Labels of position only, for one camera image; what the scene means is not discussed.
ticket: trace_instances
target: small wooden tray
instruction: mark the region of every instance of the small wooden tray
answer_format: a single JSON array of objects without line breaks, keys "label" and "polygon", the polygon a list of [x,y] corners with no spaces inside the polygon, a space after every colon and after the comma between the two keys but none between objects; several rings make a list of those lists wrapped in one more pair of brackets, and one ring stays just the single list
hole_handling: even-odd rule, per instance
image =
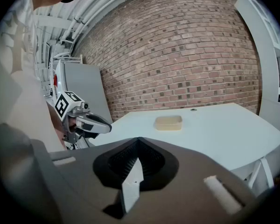
[{"label": "small wooden tray", "polygon": [[154,127],[162,131],[181,130],[182,117],[180,115],[157,117],[154,122]]}]

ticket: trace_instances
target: white shirt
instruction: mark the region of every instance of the white shirt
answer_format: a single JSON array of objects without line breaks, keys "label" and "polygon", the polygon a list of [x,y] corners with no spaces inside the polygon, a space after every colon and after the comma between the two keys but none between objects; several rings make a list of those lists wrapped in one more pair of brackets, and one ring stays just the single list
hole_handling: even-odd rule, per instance
[{"label": "white shirt", "polygon": [[35,76],[36,45],[32,0],[17,0],[0,23],[0,124],[41,140],[48,152],[62,151]]}]

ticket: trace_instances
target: tabletop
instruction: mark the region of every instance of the tabletop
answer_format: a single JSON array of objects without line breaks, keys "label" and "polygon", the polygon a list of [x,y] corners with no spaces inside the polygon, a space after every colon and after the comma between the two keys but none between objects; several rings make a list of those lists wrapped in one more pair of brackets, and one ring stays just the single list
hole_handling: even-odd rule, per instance
[{"label": "tabletop", "polygon": [[[195,108],[130,112],[112,124],[112,131],[89,139],[95,146],[147,137],[205,154],[228,170],[240,168],[280,145],[280,131],[234,103]],[[180,115],[182,129],[158,131],[159,116]]]}]

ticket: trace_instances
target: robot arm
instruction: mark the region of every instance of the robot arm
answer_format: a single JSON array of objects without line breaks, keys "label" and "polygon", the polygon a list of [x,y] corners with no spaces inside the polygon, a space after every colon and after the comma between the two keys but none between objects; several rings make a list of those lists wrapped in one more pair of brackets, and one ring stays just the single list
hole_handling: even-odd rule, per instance
[{"label": "robot arm", "polygon": [[[88,104],[71,91],[63,91],[59,96],[55,110],[66,132],[64,141],[71,143],[74,149],[89,147],[87,138],[95,139],[100,133],[109,133],[112,126],[102,117],[90,112]],[[76,127],[69,127],[69,118],[76,119]]]}]

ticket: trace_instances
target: brick wall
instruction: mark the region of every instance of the brick wall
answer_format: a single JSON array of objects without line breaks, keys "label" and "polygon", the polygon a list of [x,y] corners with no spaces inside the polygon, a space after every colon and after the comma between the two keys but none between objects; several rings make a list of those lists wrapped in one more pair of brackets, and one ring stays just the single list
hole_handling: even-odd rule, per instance
[{"label": "brick wall", "polygon": [[236,0],[128,0],[75,50],[98,65],[113,120],[234,102],[258,112],[260,65]]}]

